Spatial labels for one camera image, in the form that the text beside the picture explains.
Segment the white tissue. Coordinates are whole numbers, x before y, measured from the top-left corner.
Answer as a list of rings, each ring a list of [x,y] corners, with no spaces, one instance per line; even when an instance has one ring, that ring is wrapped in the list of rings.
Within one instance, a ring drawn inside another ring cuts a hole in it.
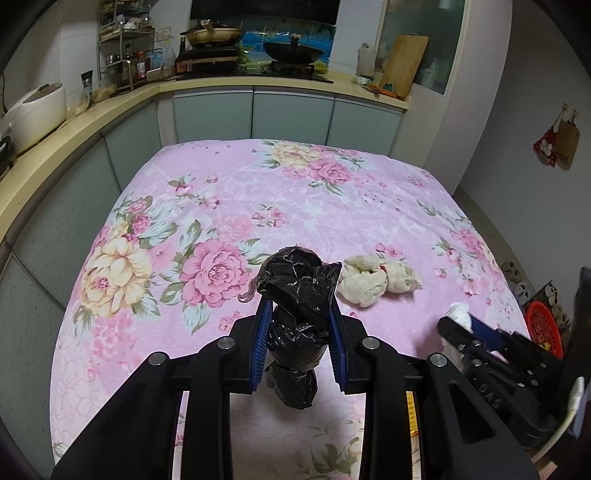
[[[462,326],[470,333],[473,332],[472,316],[469,305],[466,302],[454,302],[447,310],[445,316]]]

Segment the red hanging bag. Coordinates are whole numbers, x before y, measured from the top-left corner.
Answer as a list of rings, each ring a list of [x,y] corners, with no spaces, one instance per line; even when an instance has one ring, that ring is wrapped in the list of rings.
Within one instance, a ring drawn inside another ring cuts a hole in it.
[[[563,104],[562,109],[554,123],[532,146],[537,159],[545,166],[550,166],[552,168],[556,166],[557,156],[554,153],[554,146],[558,138],[561,122],[564,120],[567,110],[568,105]]]

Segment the black wok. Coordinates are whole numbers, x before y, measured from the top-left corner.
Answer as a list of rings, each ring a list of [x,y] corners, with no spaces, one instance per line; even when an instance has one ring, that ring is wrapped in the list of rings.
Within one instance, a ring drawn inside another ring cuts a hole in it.
[[[273,61],[295,66],[314,64],[325,54],[322,49],[301,45],[300,38],[296,36],[291,37],[288,43],[264,42],[263,49]]]

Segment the cream cloth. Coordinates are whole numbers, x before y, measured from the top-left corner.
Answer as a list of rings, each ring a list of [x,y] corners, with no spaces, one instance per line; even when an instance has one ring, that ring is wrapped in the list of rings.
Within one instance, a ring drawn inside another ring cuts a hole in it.
[[[422,288],[419,274],[406,262],[356,255],[342,265],[337,291],[349,303],[369,308],[387,293],[403,295]]]

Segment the white rice cooker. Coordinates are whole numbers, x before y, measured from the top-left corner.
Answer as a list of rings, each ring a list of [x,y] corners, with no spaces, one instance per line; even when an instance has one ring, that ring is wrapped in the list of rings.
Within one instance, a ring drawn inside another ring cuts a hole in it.
[[[28,92],[1,119],[1,135],[8,135],[17,156],[57,129],[66,117],[65,89],[48,83]]]

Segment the black plastic bag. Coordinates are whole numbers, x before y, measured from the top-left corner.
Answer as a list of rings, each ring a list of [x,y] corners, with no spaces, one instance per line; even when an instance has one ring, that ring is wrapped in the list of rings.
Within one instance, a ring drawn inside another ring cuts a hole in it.
[[[266,384],[287,407],[308,409],[317,395],[315,367],[329,345],[329,311],[341,270],[339,262],[290,246],[270,255],[256,276],[256,291],[273,302]]]

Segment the wooden cutting board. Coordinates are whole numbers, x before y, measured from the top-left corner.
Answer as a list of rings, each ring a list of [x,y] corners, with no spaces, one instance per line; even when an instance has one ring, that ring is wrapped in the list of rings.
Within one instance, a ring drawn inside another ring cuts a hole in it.
[[[412,87],[429,43],[423,35],[398,35],[380,80],[380,87],[405,99]]]

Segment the golden pan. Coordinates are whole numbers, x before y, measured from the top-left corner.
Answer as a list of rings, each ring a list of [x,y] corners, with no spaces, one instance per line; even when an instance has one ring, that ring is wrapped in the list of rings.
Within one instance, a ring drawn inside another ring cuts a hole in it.
[[[214,26],[211,21],[202,21],[199,27],[181,33],[192,47],[209,45],[233,47],[242,41],[245,31],[239,28]]]

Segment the metal spice rack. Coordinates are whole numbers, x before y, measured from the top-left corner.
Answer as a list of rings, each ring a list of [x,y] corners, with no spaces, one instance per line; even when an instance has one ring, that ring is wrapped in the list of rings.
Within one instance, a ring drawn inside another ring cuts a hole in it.
[[[101,1],[97,14],[98,78],[126,93],[149,81],[164,67],[170,29],[158,31],[151,18],[153,1]]]

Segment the brown hanging paper bag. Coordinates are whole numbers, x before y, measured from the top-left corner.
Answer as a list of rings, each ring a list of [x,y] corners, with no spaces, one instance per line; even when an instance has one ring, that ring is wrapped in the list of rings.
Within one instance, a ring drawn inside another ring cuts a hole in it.
[[[572,110],[570,118],[561,120],[558,127],[554,153],[557,165],[564,171],[572,167],[578,148],[580,131],[576,125],[577,116],[578,112]]]

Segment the pink floral tablecloth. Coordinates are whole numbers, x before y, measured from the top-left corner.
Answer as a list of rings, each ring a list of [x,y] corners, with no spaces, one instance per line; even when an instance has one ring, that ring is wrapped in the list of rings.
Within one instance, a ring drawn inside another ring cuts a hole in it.
[[[151,479],[163,439],[134,435],[139,404],[114,433],[77,437],[155,352],[178,358],[256,312],[240,297],[264,261],[300,246],[326,263],[403,264],[419,283],[339,310],[399,352],[424,358],[437,324],[464,304],[493,328],[525,322],[468,216],[429,172],[349,149],[280,140],[166,147],[127,182],[84,258],[54,352],[50,426],[57,479]]]

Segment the translucent plastic jug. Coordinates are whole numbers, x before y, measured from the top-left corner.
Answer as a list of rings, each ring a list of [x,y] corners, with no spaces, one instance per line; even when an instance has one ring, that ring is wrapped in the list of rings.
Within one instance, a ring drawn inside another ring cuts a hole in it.
[[[376,51],[365,42],[358,50],[356,75],[372,79],[375,76]]]

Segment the red plastic mesh basket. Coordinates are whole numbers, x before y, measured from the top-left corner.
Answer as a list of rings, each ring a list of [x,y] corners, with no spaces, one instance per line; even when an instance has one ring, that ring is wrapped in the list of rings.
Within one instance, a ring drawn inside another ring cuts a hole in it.
[[[531,340],[558,360],[564,356],[558,326],[551,311],[540,301],[526,309],[525,322]]]

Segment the kitchen counter cabinets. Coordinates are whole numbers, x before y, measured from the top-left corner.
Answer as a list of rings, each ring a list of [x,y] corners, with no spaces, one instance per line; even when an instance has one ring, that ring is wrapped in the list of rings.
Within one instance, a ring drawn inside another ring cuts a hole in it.
[[[163,82],[98,104],[21,155],[1,183],[1,417],[32,467],[54,464],[50,367],[75,277],[153,155],[180,141],[273,137],[390,154],[409,106],[339,73]]]

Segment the black shoe rack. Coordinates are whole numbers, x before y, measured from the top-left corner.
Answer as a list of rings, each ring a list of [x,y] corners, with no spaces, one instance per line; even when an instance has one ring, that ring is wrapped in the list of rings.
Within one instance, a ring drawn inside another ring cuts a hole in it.
[[[540,302],[551,312],[558,326],[564,326],[569,318],[559,301],[559,292],[552,281],[548,281],[537,293],[526,303],[526,308],[533,302]]]

